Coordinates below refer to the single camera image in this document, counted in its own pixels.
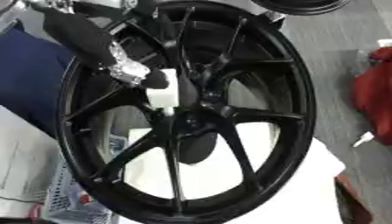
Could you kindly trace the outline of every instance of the red cloth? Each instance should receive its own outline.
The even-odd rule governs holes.
[[[384,144],[392,144],[392,47],[373,52],[381,63],[355,78],[353,100],[374,126],[375,136]]]

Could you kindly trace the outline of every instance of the white paper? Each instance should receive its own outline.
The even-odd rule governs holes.
[[[57,142],[2,106],[0,123],[0,196],[43,202],[60,153]],[[32,205],[5,201],[3,217],[27,215]]]
[[[276,141],[274,127],[260,122],[242,124],[237,129],[254,169],[260,167]],[[129,143],[132,144],[148,131],[132,129]],[[344,169],[345,166],[323,143],[313,139],[304,162],[272,199],[228,223],[341,224],[334,177]],[[172,197],[165,155],[159,148],[129,163],[125,177],[127,183],[139,190],[164,198]],[[202,163],[180,164],[180,177],[189,200],[214,195],[242,180],[238,163],[221,137],[213,154]],[[125,220],[121,218],[119,223],[135,223]]]

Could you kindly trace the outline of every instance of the white block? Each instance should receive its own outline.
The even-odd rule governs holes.
[[[176,69],[162,69],[169,86],[165,89],[147,88],[147,97],[154,109],[176,108],[179,105],[179,81]]]

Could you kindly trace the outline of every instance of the cable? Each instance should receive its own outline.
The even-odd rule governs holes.
[[[16,202],[29,203],[29,204],[44,204],[43,202],[39,202],[39,201],[13,199],[13,198],[7,198],[7,197],[2,197],[2,196],[0,196],[0,200],[12,200],[12,201],[16,201]]]

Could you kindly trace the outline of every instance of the blue fabric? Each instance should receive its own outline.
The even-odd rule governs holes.
[[[54,136],[62,75],[73,55],[17,29],[0,35],[0,105]]]

